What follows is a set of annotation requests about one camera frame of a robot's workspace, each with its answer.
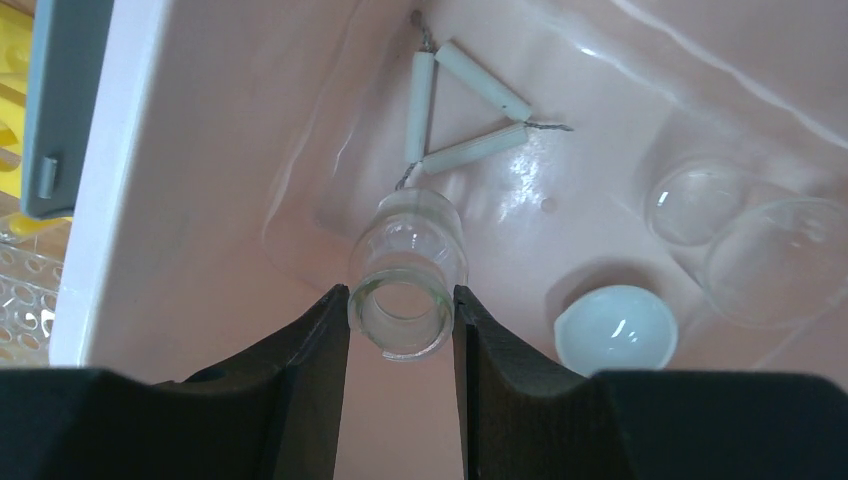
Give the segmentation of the pink plastic storage bin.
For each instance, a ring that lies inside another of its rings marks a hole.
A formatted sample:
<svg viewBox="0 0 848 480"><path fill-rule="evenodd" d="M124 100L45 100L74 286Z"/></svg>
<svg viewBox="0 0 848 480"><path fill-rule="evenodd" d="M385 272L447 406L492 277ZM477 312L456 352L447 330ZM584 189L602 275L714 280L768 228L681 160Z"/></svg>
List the pink plastic storage bin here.
<svg viewBox="0 0 848 480"><path fill-rule="evenodd" d="M49 344L54 367L181 382L345 279L402 172L410 1L119 1ZM847 311L754 330L715 315L643 223L693 158L847 196L843 1L427 1L570 134L538 132L431 186L455 202L470 290L565 367L556 318L611 285L679 329L662 369L847 389ZM453 343L393 363L349 338L335 479L463 479Z"/></svg>

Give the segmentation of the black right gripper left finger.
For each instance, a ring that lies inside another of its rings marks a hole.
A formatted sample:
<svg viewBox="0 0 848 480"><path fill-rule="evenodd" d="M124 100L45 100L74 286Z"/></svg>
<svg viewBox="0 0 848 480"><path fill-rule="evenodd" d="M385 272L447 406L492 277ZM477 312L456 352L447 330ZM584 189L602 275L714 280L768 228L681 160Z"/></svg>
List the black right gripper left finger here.
<svg viewBox="0 0 848 480"><path fill-rule="evenodd" d="M1 373L5 479L330 479L349 291L181 382L101 368Z"/></svg>

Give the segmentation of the small glass jar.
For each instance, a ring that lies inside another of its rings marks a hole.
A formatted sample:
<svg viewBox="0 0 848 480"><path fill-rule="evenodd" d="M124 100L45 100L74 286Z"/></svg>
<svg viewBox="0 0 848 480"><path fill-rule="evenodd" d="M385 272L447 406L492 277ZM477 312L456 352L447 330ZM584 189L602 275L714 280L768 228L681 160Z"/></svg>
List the small glass jar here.
<svg viewBox="0 0 848 480"><path fill-rule="evenodd" d="M452 333L453 291L468 274L455 206L429 189L397 190L379 203L350 255L349 325L387 360L431 355Z"/></svg>

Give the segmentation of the yellow test tube rack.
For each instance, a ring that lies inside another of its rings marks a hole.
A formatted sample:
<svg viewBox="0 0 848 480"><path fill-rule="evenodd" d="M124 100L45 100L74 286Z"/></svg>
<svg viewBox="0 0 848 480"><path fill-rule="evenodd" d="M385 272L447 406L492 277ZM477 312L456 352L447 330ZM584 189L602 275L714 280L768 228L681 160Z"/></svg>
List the yellow test tube rack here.
<svg viewBox="0 0 848 480"><path fill-rule="evenodd" d="M22 198L23 140L28 69L33 40L32 16L1 5L1 192ZM37 220L18 210L1 217L1 241L19 244L70 217Z"/></svg>

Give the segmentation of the clear glass beaker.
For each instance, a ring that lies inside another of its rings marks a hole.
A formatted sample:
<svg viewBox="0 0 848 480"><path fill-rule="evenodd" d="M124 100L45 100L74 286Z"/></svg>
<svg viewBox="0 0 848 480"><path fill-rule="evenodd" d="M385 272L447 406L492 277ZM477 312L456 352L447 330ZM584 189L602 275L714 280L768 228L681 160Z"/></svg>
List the clear glass beaker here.
<svg viewBox="0 0 848 480"><path fill-rule="evenodd" d="M804 326L847 301L847 209L729 161L693 158L644 200L648 230L724 319Z"/></svg>

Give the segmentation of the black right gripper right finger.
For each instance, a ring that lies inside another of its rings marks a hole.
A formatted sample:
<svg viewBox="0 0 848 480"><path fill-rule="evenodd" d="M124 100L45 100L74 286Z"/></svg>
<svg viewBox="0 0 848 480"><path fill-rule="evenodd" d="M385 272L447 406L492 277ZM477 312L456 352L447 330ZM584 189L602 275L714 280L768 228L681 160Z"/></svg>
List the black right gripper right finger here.
<svg viewBox="0 0 848 480"><path fill-rule="evenodd" d="M847 395L824 378L612 370L583 377L454 291L468 479L843 479Z"/></svg>

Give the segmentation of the white clay triangle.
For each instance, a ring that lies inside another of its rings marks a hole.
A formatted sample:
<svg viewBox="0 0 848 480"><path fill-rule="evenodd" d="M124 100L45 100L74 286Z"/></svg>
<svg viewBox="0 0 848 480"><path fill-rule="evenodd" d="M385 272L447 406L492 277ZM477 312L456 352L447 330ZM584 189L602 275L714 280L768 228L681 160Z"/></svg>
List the white clay triangle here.
<svg viewBox="0 0 848 480"><path fill-rule="evenodd" d="M421 10L411 12L410 24L420 31L421 48L412 57L404 143L404 160L408 167L395 185L397 190L407 187L415 171L435 175L524 145L529 141L531 130L574 130L567 124L534 120L529 103L456 43L437 43ZM449 104L438 97L441 71L446 71L467 92L497 110L499 120L491 132L431 151L432 127L436 120L449 119L455 131L467 133L470 128L465 121L476 111L465 101L455 99Z"/></svg>

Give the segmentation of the white ceramic dish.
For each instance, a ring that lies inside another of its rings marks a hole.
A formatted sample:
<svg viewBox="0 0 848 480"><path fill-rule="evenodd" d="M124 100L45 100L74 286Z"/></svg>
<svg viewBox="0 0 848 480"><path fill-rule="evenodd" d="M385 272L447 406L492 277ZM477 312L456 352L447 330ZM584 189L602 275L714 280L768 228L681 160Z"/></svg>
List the white ceramic dish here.
<svg viewBox="0 0 848 480"><path fill-rule="evenodd" d="M679 338L666 302L632 285L582 295L556 318L553 331L558 359L583 376L609 369L662 369Z"/></svg>

